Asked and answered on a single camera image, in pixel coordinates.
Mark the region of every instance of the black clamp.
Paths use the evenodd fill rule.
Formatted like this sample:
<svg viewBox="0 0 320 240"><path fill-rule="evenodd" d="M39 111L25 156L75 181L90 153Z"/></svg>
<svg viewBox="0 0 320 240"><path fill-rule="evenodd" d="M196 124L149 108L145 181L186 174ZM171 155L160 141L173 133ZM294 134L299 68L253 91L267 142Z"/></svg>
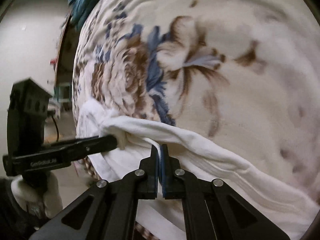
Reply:
<svg viewBox="0 0 320 240"><path fill-rule="evenodd" d="M188 240L290 240L221 179L205 181L183 170L162 146L165 199L182 199Z"/></svg>

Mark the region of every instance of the metal pivot screw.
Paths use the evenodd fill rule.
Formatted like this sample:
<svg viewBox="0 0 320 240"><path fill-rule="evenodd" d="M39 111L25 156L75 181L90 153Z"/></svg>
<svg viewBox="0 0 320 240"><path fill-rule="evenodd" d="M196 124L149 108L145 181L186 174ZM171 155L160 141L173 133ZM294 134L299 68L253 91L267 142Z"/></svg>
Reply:
<svg viewBox="0 0 320 240"><path fill-rule="evenodd" d="M134 174L136 174L137 176L142 176L144 175L144 170L136 170Z"/></svg>
<svg viewBox="0 0 320 240"><path fill-rule="evenodd" d="M183 169L176 169L174 173L177 174L178 176L182 176L185 174L185 171Z"/></svg>
<svg viewBox="0 0 320 240"><path fill-rule="evenodd" d="M221 179L215 179L213 181L213 185L215 185L216 187L221 187L223 185L223 181Z"/></svg>
<svg viewBox="0 0 320 240"><path fill-rule="evenodd" d="M107 182L103 179L97 182L97 187L105 187L106 185L107 185Z"/></svg>

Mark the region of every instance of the red object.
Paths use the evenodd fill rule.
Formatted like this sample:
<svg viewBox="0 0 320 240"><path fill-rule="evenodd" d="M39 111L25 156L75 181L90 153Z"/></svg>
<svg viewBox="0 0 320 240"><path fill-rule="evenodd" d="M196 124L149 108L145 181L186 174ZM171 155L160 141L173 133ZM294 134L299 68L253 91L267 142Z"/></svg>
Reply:
<svg viewBox="0 0 320 240"><path fill-rule="evenodd" d="M56 58L50 60L50 65L55 65L56 63L57 63L57 59Z"/></svg>

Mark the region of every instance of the white towel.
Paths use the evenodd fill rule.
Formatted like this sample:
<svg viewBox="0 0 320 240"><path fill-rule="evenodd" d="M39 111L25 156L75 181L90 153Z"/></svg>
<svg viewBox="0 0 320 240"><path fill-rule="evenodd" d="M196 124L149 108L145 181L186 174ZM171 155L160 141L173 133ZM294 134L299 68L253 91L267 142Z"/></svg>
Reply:
<svg viewBox="0 0 320 240"><path fill-rule="evenodd" d="M290 239L300 239L319 206L305 193L254 167L249 161L219 147L201 135L160 122L114 117L95 99L80 109L77 135L112 134L118 149L90 155L98 174L108 181L122 178L150 155L151 143L167 143L169 154L199 179L223 179L250 204L281 228ZM186 239L182 206L178 200L140 201L137 222L161 240Z"/></svg>

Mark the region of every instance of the black cable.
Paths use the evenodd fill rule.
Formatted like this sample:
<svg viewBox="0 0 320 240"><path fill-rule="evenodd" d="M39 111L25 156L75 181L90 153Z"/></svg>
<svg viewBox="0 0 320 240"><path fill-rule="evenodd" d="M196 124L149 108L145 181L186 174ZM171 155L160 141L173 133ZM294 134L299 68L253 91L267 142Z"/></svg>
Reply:
<svg viewBox="0 0 320 240"><path fill-rule="evenodd" d="M59 129L58 129L58 125L57 125L57 122L56 120L54 119L53 115L51 116L52 118L52 121L54 123L54 126L56 127L56 130L57 130L57 140L56 141L59 141Z"/></svg>

